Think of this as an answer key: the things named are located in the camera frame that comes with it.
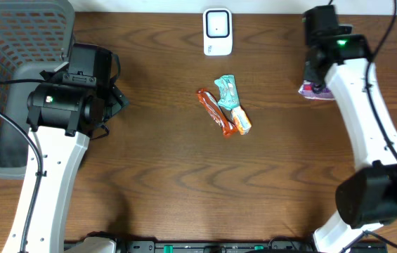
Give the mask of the green tissue packet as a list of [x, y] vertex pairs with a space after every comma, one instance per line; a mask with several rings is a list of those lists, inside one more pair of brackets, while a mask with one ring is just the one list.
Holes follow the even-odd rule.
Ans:
[[216, 79], [214, 84], [219, 88], [219, 106], [231, 111], [240, 105], [235, 77], [232, 74], [227, 74]]

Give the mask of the orange snack bar wrapper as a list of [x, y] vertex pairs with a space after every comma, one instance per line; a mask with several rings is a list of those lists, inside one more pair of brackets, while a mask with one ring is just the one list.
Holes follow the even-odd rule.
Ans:
[[232, 122], [228, 121], [216, 102], [215, 97], [208, 89], [199, 89], [197, 90], [196, 95], [210, 117], [221, 127], [222, 133], [225, 137], [231, 136], [237, 132], [236, 126]]

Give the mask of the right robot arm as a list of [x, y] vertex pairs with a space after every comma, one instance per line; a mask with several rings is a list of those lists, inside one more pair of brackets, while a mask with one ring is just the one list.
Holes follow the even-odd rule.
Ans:
[[377, 51], [332, 4], [303, 15], [304, 80], [315, 94], [332, 93], [349, 134], [355, 174], [336, 190], [336, 212], [313, 233], [318, 252], [350, 252], [364, 236], [397, 220], [397, 131], [375, 71]]

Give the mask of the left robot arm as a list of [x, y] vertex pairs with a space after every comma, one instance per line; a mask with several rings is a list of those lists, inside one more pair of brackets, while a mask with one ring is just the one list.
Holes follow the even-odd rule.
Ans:
[[74, 44], [64, 63], [29, 63], [25, 102], [29, 141], [25, 177], [4, 252], [63, 252], [74, 181], [96, 129], [127, 105], [116, 87], [117, 54]]

